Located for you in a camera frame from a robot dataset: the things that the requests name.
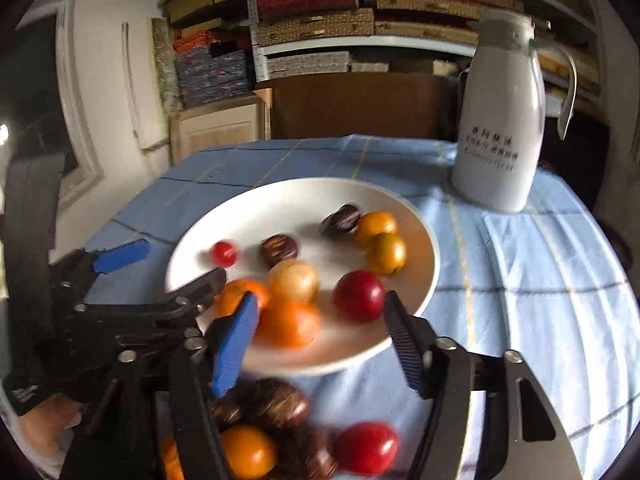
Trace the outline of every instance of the wooden cabinet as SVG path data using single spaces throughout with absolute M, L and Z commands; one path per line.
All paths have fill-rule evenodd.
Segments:
M 172 163 L 213 146 L 270 139 L 270 107 L 271 90 L 266 89 L 176 114 L 171 130 Z
M 273 90 L 274 139 L 382 137 L 436 139 L 455 97 L 433 75 L 347 72 L 263 81 Z

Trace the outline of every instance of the white plate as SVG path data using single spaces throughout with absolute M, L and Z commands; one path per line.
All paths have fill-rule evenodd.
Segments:
M 381 187 L 346 178 L 300 178 L 257 187 L 235 196 L 198 220 L 175 248 L 166 272 L 166 289 L 174 290 L 212 269 L 207 250 L 217 241 L 235 240 L 242 257 L 227 269 L 228 279 L 256 277 L 268 272 L 258 256 L 260 242 L 277 233 L 293 235 L 298 257 L 310 261 L 321 279 L 316 304 L 322 310 L 322 330 L 303 350 L 250 346 L 245 371 L 278 376 L 328 374 L 366 361 L 391 344 L 384 320 L 356 324 L 343 319 L 331 304 L 335 283 L 347 272 L 366 269 L 363 251 L 353 237 L 334 242 L 319 234 L 322 219 L 346 203 L 362 212 L 386 210 L 398 220 L 399 235 L 409 248 L 406 265 L 383 277 L 387 290 L 396 290 L 410 314 L 427 307 L 438 281 L 438 243 L 419 211 L 402 197 Z M 206 328 L 213 309 L 198 323 Z

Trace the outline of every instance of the white thermos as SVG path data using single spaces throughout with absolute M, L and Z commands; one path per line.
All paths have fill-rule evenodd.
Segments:
M 527 203 L 545 127 L 545 85 L 536 50 L 555 50 L 570 67 L 569 91 L 558 117 L 561 139 L 574 110 L 575 64 L 561 45 L 534 39 L 527 16 L 485 10 L 478 27 L 451 183 L 464 198 L 518 213 Z

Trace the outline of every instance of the red cherry tomato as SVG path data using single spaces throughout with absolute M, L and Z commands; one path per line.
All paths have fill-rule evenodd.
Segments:
M 238 260 L 238 248 L 227 240 L 220 240 L 209 249 L 209 255 L 215 265 L 231 267 Z
M 334 305 L 347 316 L 361 322 L 377 319 L 385 307 L 385 287 L 368 270 L 345 274 L 335 285 Z
M 378 476 L 396 460 L 400 441 L 383 422 L 360 422 L 344 430 L 335 441 L 340 468 L 364 476 Z

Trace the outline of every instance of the blue tablecloth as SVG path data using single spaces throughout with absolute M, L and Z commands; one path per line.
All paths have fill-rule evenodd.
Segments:
M 351 136 L 270 140 L 196 153 L 157 179 L 88 244 L 110 248 L 144 237 L 151 254 L 98 279 L 87 303 L 150 301 L 163 292 L 175 245 L 206 212 L 256 186 L 338 176 L 410 200 L 440 245 L 438 286 L 425 316 L 468 350 L 526 356 L 570 436 L 585 479 L 599 478 L 640 418 L 640 319 L 620 263 L 596 222 L 560 178 L 539 171 L 524 211 L 506 216 L 459 199 L 448 175 L 456 146 Z M 295 381 L 314 418 L 347 426 L 384 420 L 411 462 L 430 404 L 417 398 L 392 349 L 361 366 Z M 482 428 L 474 396 L 463 477 L 472 478 Z

